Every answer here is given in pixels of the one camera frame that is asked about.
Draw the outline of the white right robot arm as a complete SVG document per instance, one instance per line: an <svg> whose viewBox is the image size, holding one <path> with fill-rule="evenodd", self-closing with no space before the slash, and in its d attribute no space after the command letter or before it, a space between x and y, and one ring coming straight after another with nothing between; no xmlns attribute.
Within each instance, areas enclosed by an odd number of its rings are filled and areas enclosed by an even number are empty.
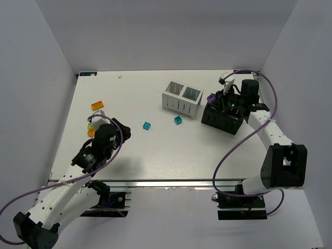
<svg viewBox="0 0 332 249"><path fill-rule="evenodd" d="M308 151L304 145L295 144L274 121L274 112L259 102L259 83L243 80L238 94L234 81L220 78L223 90L216 94L215 103L222 104L231 114L238 114L253 128L246 138L258 135L266 156L260 172L240 181L233 197L255 197L275 189L297 188L305 183Z"/></svg>

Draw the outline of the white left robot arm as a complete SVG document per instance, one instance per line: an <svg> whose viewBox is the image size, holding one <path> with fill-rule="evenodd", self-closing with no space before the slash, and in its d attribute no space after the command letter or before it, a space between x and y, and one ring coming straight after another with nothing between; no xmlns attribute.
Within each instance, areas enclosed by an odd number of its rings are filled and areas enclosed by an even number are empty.
<svg viewBox="0 0 332 249"><path fill-rule="evenodd" d="M115 118L100 125L40 203L14 217L17 236L30 248L53 248L60 233L81 214L92 207L106 208L110 187L93 177L130 137L131 129Z"/></svg>

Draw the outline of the purple rectangular lego brick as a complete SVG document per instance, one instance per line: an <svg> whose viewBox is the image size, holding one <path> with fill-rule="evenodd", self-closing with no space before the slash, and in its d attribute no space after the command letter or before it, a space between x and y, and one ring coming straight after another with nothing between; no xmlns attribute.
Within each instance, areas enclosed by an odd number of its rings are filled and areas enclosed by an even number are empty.
<svg viewBox="0 0 332 249"><path fill-rule="evenodd" d="M213 103L216 100L216 95L211 93L208 97L207 97L207 102L209 104Z"/></svg>

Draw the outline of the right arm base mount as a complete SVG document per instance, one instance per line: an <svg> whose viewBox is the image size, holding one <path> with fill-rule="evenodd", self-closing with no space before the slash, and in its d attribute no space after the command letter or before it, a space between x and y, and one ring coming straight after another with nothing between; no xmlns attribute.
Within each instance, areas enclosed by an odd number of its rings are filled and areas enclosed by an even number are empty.
<svg viewBox="0 0 332 249"><path fill-rule="evenodd" d="M235 198L216 193L212 201L217 203L218 220L267 219L263 197Z"/></svg>

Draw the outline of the small green curved lego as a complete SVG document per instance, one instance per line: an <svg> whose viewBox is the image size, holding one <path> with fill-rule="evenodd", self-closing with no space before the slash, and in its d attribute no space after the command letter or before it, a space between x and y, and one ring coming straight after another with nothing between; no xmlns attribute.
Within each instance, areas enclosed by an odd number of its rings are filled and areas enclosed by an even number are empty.
<svg viewBox="0 0 332 249"><path fill-rule="evenodd" d="M89 123L87 129L88 130L93 129L93 126Z"/></svg>

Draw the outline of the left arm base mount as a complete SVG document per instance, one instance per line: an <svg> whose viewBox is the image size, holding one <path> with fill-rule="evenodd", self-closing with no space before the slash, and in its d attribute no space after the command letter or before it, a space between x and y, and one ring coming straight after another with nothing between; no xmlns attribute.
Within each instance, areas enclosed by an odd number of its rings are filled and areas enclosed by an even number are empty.
<svg viewBox="0 0 332 249"><path fill-rule="evenodd" d="M81 217L125 218L128 215L132 199L132 191L129 189L109 187L100 181L86 183L82 189L93 189L99 200L96 205L84 211Z"/></svg>

